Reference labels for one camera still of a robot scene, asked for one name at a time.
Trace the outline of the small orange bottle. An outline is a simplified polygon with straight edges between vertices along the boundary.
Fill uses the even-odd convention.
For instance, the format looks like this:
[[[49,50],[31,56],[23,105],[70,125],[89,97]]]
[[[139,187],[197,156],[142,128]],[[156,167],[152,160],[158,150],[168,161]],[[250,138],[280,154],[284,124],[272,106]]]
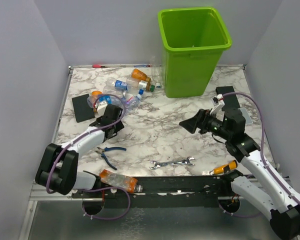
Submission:
[[[103,93],[101,91],[95,90],[91,93],[92,96],[98,96],[98,95],[102,95]]]

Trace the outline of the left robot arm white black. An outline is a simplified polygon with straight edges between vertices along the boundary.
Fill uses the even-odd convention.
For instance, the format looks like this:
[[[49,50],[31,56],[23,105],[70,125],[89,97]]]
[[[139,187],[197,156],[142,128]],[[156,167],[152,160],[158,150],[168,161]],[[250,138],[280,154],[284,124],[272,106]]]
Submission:
[[[101,190],[98,177],[91,172],[79,172],[79,159],[124,128],[124,113],[121,107],[110,104],[104,114],[77,137],[61,145],[49,144],[36,172],[35,183],[45,187],[48,194],[67,195],[72,190],[83,190],[87,196],[96,197]]]

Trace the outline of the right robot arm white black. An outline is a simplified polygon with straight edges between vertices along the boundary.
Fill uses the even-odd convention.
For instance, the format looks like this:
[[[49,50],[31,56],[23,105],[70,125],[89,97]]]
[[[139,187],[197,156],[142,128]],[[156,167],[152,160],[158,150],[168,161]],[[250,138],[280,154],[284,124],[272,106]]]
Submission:
[[[200,109],[194,117],[179,125],[194,134],[212,133],[225,140],[228,153],[248,169],[262,188],[253,185],[237,170],[227,173],[219,189],[230,196],[236,193],[258,209],[269,221],[274,233],[282,240],[300,235],[300,193],[266,160],[261,147],[245,133],[246,119],[239,109],[228,109],[223,120],[211,110]]]

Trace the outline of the tall clear bottle by bin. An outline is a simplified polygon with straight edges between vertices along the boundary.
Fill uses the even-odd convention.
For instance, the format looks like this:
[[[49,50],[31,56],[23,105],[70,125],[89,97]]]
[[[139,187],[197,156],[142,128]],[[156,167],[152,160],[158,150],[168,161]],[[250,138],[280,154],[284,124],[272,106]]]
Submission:
[[[161,64],[159,58],[152,56],[150,58],[151,79],[157,89],[162,88]]]

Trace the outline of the green plastic bin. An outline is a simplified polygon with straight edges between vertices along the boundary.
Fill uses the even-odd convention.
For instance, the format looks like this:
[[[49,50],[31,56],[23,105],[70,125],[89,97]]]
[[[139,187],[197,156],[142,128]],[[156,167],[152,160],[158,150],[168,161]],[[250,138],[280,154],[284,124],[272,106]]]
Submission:
[[[157,14],[168,98],[201,96],[232,38],[214,7],[163,9]]]

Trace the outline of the black flat box left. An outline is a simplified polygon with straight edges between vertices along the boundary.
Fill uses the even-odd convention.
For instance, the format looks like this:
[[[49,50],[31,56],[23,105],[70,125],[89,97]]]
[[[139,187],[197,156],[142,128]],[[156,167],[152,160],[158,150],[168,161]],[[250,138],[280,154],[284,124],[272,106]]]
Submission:
[[[94,110],[89,106],[87,99],[89,94],[73,97],[72,105],[75,120],[77,123],[81,123],[87,120],[91,120],[95,117]]]

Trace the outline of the black flat box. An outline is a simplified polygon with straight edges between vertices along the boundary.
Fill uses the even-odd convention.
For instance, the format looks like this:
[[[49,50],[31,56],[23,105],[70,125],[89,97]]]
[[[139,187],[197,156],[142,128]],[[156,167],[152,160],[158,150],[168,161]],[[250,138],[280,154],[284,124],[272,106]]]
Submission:
[[[89,106],[87,99],[89,94],[73,97],[72,105],[75,120],[77,123],[81,123],[87,120],[91,120],[95,117],[94,110]]]
[[[219,94],[227,94],[227,93],[234,93],[235,89],[233,86],[217,86],[215,88],[216,93]],[[227,95],[223,97],[224,100],[224,107],[221,109],[222,111],[228,109],[239,109],[241,106],[239,104],[238,98],[235,94]]]

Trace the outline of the clear bottle light-blue label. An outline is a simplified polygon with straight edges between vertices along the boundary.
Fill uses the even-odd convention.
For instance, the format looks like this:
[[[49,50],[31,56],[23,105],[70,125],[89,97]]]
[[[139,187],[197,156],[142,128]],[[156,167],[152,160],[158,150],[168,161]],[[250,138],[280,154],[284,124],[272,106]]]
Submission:
[[[120,98],[110,96],[110,95],[103,95],[103,94],[98,94],[98,95],[90,95],[87,98],[87,104],[91,108],[97,108],[100,104],[107,104],[107,105],[116,105],[116,106],[121,106],[122,101]]]

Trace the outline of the black flat box right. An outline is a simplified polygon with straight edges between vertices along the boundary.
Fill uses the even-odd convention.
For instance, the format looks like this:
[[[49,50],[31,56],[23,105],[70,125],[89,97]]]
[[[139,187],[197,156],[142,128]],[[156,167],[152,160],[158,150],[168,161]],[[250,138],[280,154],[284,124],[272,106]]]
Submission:
[[[227,93],[234,93],[235,89],[233,86],[217,86],[215,88],[216,93],[219,94],[227,94]],[[224,100],[224,107],[221,109],[222,111],[228,109],[239,109],[241,106],[239,104],[238,98],[235,94],[227,95],[223,97]]]

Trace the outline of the clear bottle blue label back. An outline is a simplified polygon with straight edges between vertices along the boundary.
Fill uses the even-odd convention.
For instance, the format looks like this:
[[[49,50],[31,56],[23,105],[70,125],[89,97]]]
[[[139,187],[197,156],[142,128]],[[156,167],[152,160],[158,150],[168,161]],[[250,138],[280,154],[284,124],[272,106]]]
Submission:
[[[128,93],[138,93],[140,90],[137,82],[131,79],[122,81],[116,78],[108,78],[106,81],[106,86],[112,88],[113,90],[127,91]]]

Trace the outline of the orange bottle at front edge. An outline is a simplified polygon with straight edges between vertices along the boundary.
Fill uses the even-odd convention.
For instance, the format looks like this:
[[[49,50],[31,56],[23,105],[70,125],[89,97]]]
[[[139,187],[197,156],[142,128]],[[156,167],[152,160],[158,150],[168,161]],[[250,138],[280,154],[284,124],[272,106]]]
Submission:
[[[138,184],[138,180],[134,177],[117,174],[104,169],[99,174],[102,183],[112,187],[120,187],[125,189],[128,193],[141,193],[143,187]]]

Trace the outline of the orange juice bottle back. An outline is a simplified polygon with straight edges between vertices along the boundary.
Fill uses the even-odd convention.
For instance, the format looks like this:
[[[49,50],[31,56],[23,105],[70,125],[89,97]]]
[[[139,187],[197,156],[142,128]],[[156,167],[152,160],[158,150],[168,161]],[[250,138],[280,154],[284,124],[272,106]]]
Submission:
[[[145,82],[151,81],[151,78],[148,75],[146,75],[143,71],[137,68],[133,69],[133,71],[131,72],[131,77],[139,81],[145,81]]]

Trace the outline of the red marker pen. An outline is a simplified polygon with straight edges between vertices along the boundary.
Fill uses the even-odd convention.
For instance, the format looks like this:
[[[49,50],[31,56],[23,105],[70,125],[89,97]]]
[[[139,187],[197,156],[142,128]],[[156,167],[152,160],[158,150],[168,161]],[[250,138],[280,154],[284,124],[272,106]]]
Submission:
[[[105,66],[105,65],[100,65],[100,64],[93,64],[93,65],[92,65],[92,68],[100,69],[100,68],[107,68],[107,66]]]

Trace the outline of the blue marker pen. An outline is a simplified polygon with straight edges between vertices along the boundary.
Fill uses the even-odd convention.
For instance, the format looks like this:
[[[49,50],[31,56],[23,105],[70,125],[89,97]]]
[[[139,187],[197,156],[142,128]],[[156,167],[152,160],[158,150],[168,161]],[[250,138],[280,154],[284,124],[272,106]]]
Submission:
[[[134,68],[150,68],[151,65],[150,64],[136,64],[133,65]]]

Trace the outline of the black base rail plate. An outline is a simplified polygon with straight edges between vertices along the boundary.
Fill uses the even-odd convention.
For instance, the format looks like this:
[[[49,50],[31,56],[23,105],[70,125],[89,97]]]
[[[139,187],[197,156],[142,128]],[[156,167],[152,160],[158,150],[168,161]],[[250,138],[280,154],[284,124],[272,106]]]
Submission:
[[[140,193],[127,196],[122,190],[112,193],[79,190],[72,194],[75,200],[104,203],[105,208],[125,208],[130,199],[131,208],[217,208],[218,200],[231,200],[235,193],[231,190],[228,176],[155,176],[137,177],[143,187]]]

